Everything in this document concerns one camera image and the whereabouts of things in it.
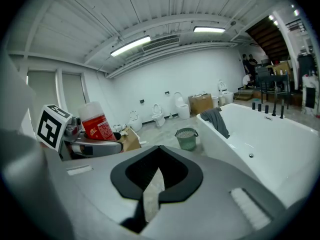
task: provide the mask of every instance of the floor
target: floor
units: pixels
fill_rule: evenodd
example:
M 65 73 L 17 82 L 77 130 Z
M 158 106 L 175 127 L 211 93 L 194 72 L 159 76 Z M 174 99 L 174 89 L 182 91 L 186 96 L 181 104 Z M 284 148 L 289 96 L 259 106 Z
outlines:
M 260 99 L 254 98 L 248 101 L 235 100 L 235 104 L 239 104 L 242 106 L 252 107 L 252 103 L 255 102 L 256 109 L 258 109 L 258 104 L 261 103 Z M 264 102 L 262 104 L 262 110 L 265 110 L 265 105 L 269 105 L 269 112 L 272 113 L 274 104 L 270 102 Z M 281 112 L 281 106 L 277 104 L 276 106 L 276 114 L 279 115 Z M 311 127 L 317 131 L 320 131 L 320 119 L 302 114 L 301 107 L 297 106 L 285 106 L 284 116 L 287 119 L 296 121 L 305 126 Z M 140 136 L 140 141 L 146 141 L 145 146 L 154 146 L 154 145 L 165 145 L 173 148 L 180 148 L 179 142 L 175 137 L 177 130 L 181 128 L 193 128 L 196 131 L 198 130 L 198 121 L 195 116 L 189 119 L 166 119 L 164 125 L 160 128 L 156 127 L 155 123 L 148 123 L 143 125 L 142 129 L 137 132 Z M 200 143 L 199 137 L 196 138 L 196 148 L 192 151 L 194 155 L 197 156 L 205 156 L 206 153 L 203 149 L 202 144 Z M 161 191 L 165 190 L 163 176 L 161 171 L 158 169 L 156 174 L 154 175 L 152 181 L 149 186 L 143 193 L 143 206 L 145 211 L 145 219 L 147 222 L 150 222 L 154 216 L 156 216 L 159 211 L 158 207 L 158 194 Z

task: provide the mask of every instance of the gray towel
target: gray towel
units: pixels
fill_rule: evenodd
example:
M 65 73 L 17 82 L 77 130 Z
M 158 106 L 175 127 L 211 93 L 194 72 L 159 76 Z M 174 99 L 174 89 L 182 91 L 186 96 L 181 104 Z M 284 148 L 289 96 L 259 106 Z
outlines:
M 229 132 L 226 128 L 224 119 L 220 115 L 221 108 L 210 108 L 203 111 L 200 116 L 204 121 L 209 121 L 213 124 L 214 128 L 221 133 L 226 139 L 230 137 Z

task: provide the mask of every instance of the ceiling light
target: ceiling light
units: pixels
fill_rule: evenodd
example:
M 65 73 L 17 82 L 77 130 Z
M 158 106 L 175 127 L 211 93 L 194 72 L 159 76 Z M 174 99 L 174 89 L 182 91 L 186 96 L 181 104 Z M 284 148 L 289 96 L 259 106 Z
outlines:
M 144 43 L 147 43 L 147 42 L 150 42 L 151 41 L 151 38 L 150 36 L 144 36 L 143 38 L 140 38 L 140 39 L 137 39 L 135 41 L 132 41 L 122 47 L 120 47 L 119 49 L 116 49 L 114 51 L 111 52 L 111 56 L 115 57 L 119 54 L 122 54 L 123 52 L 125 51 L 128 51 L 136 46 L 139 46 L 139 45 L 142 45 Z
M 222 27 L 210 27 L 210 26 L 196 26 L 193 29 L 193 32 L 215 32 L 223 33 L 226 29 Z

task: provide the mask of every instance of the white toilet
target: white toilet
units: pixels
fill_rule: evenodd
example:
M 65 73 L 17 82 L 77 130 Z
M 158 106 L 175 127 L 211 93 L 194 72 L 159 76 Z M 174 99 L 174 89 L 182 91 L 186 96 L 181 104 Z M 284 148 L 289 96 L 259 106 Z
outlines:
M 181 119 L 188 119 L 190 118 L 190 109 L 189 105 L 185 103 L 184 99 L 182 98 L 182 95 L 180 92 L 176 92 L 174 94 L 174 101 L 175 101 L 175 107 L 178 112 L 178 116 Z
M 164 118 L 164 113 L 159 104 L 154 104 L 152 107 L 153 116 L 152 119 L 155 121 L 157 127 L 163 126 L 166 119 Z
M 132 110 L 130 112 L 130 121 L 128 123 L 128 126 L 132 127 L 132 129 L 137 132 L 142 128 L 142 119 L 138 115 L 137 111 Z
M 227 85 L 221 79 L 218 81 L 218 89 L 219 89 L 220 95 L 224 96 L 225 98 L 225 104 L 230 104 L 234 102 L 234 93 L 231 91 L 228 91 Z

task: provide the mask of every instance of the white bathtub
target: white bathtub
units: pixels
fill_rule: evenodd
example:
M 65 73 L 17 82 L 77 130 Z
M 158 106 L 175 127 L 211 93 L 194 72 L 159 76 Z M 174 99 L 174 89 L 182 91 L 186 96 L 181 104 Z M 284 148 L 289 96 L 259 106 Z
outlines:
M 196 116 L 207 156 L 260 181 L 286 207 L 310 193 L 320 169 L 320 137 L 316 130 L 234 103 L 221 109 L 228 139 L 200 114 Z

